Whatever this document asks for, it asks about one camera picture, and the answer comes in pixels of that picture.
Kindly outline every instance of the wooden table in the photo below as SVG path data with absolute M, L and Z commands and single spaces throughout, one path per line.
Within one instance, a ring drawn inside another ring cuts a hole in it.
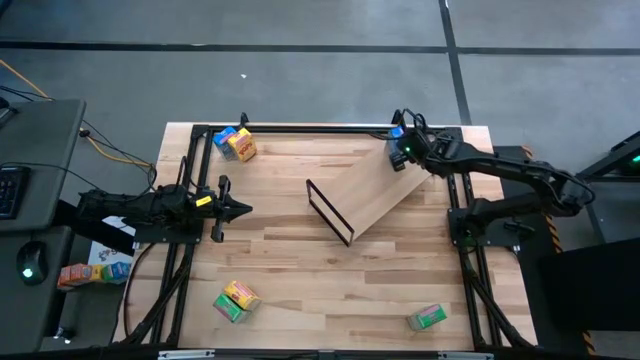
M 192 125 L 167 124 L 157 184 L 175 182 Z M 492 151 L 487 127 L 462 130 L 465 141 Z M 334 178 L 379 140 L 363 134 L 255 138 L 258 155 L 248 163 L 225 162 L 217 150 L 212 155 L 210 186 L 217 186 L 219 175 L 228 175 L 233 197 L 254 210 L 226 225 L 222 244 L 209 239 L 211 224 L 205 224 L 189 281 L 181 348 L 472 349 L 460 262 L 446 222 L 450 204 L 444 180 L 428 178 L 347 248 L 308 205 L 305 180 Z M 472 173 L 471 179 L 476 197 L 502 197 L 498 178 Z M 465 206 L 464 195 L 459 197 Z M 166 252 L 167 246 L 156 246 L 133 279 L 132 327 L 158 296 Z M 536 343 L 516 257 L 502 248 L 486 253 L 497 303 Z M 246 283 L 264 300 L 246 323 L 231 324 L 212 306 L 230 280 Z M 436 303 L 448 319 L 412 331 L 405 317 Z M 172 312 L 170 303 L 163 339 Z M 484 306 L 479 312 L 489 341 Z M 119 321 L 114 340 L 122 338 Z

